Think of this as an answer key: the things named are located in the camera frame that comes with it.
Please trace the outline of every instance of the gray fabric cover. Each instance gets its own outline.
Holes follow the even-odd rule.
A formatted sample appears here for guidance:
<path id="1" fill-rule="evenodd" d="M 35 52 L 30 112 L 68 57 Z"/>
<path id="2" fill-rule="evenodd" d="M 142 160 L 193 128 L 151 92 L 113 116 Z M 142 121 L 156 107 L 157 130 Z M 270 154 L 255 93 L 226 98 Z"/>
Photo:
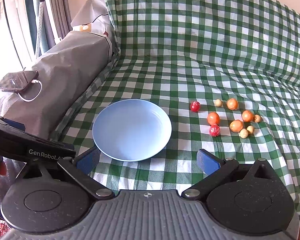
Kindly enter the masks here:
<path id="1" fill-rule="evenodd" d="M 33 67 L 43 84 L 40 95 L 24 102 L 15 93 L 0 99 L 0 116 L 23 123 L 26 132 L 47 139 L 68 108 L 110 61 L 112 44 L 106 36 L 71 31 L 42 55 Z M 39 84 L 31 84 L 22 96 L 34 98 Z"/>

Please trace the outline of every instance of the blue plate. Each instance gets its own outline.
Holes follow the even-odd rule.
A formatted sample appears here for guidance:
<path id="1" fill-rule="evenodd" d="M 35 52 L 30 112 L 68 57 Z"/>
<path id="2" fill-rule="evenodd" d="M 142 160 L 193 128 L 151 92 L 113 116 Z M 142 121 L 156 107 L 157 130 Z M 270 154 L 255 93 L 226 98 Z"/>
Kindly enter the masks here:
<path id="1" fill-rule="evenodd" d="M 136 162 L 160 152 L 167 145 L 171 130 L 171 121 L 159 106 L 141 99 L 128 99 L 100 112 L 92 126 L 92 137 L 105 155 Z"/>

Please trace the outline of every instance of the green and white checkered cloth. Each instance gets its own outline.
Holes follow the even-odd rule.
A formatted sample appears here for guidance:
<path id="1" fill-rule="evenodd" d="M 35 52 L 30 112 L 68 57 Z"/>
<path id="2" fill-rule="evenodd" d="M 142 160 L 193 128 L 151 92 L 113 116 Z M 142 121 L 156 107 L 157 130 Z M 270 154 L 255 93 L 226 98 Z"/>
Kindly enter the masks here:
<path id="1" fill-rule="evenodd" d="M 196 164 L 200 148 L 240 163 L 262 157 L 300 216 L 300 15 L 274 0 L 105 1 L 119 52 L 69 109 L 55 136 L 61 133 L 80 153 L 87 150 L 94 146 L 98 113 L 127 98 L 159 105 L 170 117 L 172 135 L 164 150 L 145 161 L 102 154 L 91 176 L 113 190 L 181 193 L 204 177 Z M 215 107 L 218 98 L 237 98 L 240 109 Z M 202 105 L 199 113 L 189 110 L 195 100 Z M 245 123 L 256 130 L 242 139 L 229 124 L 245 109 L 263 121 Z M 206 121 L 214 111 L 221 118 L 216 138 Z"/>

